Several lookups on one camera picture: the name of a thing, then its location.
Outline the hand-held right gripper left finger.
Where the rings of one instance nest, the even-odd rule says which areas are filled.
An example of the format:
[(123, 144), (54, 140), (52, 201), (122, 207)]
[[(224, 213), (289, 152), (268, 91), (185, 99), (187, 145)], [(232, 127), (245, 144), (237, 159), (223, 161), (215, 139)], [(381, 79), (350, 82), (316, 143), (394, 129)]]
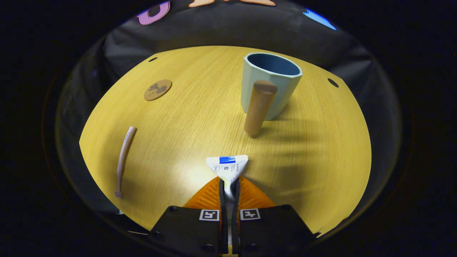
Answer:
[(182, 207), (169, 206), (148, 238), (155, 247), (174, 256), (227, 254), (224, 183), (215, 177)]

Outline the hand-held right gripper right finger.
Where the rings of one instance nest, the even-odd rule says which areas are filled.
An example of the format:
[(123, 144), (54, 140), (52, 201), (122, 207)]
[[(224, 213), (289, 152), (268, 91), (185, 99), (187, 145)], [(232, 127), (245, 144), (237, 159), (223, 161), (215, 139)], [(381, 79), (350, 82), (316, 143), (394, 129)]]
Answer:
[(239, 256), (299, 256), (317, 240), (295, 209), (276, 205), (253, 182), (235, 182), (233, 253)]

